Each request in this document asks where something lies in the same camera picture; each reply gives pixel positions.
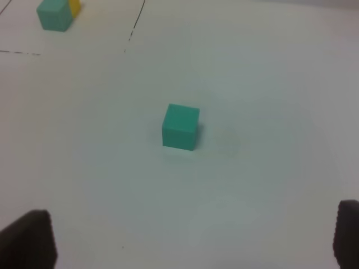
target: yellow block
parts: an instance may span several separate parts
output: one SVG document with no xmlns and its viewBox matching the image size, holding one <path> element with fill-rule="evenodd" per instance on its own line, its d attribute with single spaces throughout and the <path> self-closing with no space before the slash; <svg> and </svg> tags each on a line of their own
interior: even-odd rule
<svg viewBox="0 0 359 269">
<path fill-rule="evenodd" d="M 80 0 L 68 0 L 71 9 L 71 15 L 73 18 L 76 18 L 77 14 L 79 14 L 81 9 Z"/>
</svg>

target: green block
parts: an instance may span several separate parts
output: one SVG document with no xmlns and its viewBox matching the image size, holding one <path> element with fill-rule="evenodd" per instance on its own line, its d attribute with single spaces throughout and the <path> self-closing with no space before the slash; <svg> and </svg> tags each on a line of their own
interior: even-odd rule
<svg viewBox="0 0 359 269">
<path fill-rule="evenodd" d="M 162 144 L 183 150 L 196 147 L 200 110 L 169 104 L 162 124 Z"/>
<path fill-rule="evenodd" d="M 36 11 L 44 30 L 65 32 L 71 25 L 68 0 L 44 0 Z"/>
</svg>

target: white surface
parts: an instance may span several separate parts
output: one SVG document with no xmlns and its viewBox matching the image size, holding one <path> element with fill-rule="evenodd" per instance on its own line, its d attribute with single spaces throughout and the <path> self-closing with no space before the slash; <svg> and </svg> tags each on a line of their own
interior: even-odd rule
<svg viewBox="0 0 359 269">
<path fill-rule="evenodd" d="M 0 227 L 47 208 L 58 269 L 338 268 L 359 10 L 288 1 L 148 0 L 129 43 L 141 0 L 66 33 L 13 0 L 0 50 L 41 56 L 0 54 Z M 194 152 L 161 146 L 168 103 L 201 109 Z"/>
</svg>

